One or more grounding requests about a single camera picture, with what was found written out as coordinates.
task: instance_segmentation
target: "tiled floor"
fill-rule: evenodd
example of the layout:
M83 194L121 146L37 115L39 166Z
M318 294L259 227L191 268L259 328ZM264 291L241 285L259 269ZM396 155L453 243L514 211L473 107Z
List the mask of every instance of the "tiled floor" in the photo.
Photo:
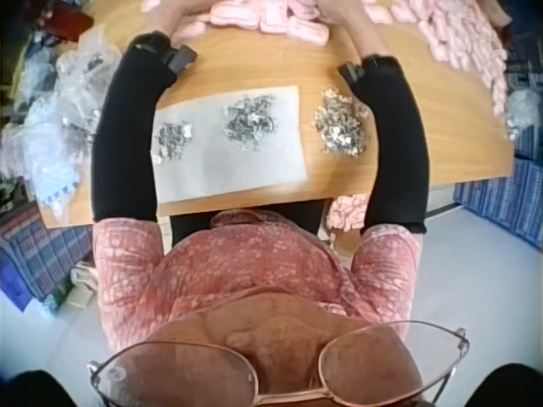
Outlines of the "tiled floor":
M440 407L464 405L498 365L541 368L540 264L539 252L465 210L428 221L412 318L464 326L472 342ZM108 356L95 302L47 320L33 304L21 314L0 294L2 377L45 369L77 405L94 407L86 363Z

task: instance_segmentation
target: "pink packaged item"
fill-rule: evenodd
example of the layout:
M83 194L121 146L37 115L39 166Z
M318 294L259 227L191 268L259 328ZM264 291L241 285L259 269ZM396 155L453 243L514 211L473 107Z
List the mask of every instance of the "pink packaged item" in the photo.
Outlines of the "pink packaged item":
M364 4L367 15L375 24L392 24L394 20L385 7Z
M260 23L260 4L247 2L219 2L211 8L210 22L213 25L236 25L246 30L256 30Z
M288 31L287 4L264 1L260 17L260 30L271 34L284 34Z
M413 13L409 4L404 1L397 1L390 7L390 13L400 23L416 23L417 16Z
M287 4L294 16L299 20L314 20L321 15L317 7L306 6L299 0L287 0Z
M288 19L287 34L324 47L330 36L330 31L324 24L304 21L292 16Z
M368 196L366 194L335 198L326 218L328 229L350 231L364 227L367 198Z
M449 61L449 51L444 44L430 44L430 52L434 59L438 62L448 62Z

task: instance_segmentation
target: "pink plastic package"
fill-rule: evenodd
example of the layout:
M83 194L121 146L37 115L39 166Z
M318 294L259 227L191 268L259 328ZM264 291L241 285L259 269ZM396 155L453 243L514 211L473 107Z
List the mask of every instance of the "pink plastic package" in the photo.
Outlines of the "pink plastic package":
M236 25L246 30L256 30L260 23L260 3L216 3L211 8L210 22L213 25Z
M392 24L394 20L385 7L364 4L367 15L375 24Z
M287 3L265 0L262 3L260 30L270 34L285 34L288 31Z
M306 6L299 0L287 0L288 8L290 8L294 16L299 20L314 20L321 13L315 6Z
M330 30L324 24L304 21L292 16L288 19L287 34L324 47L328 42Z

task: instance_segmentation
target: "person's hand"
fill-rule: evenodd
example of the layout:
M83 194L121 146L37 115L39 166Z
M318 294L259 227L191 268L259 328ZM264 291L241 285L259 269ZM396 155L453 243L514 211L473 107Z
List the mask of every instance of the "person's hand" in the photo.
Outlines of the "person's hand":
M328 19L339 25L364 24L369 19L362 0L316 0L316 5Z
M219 0L161 0L147 16L144 32L160 31L171 37L181 18L208 11Z

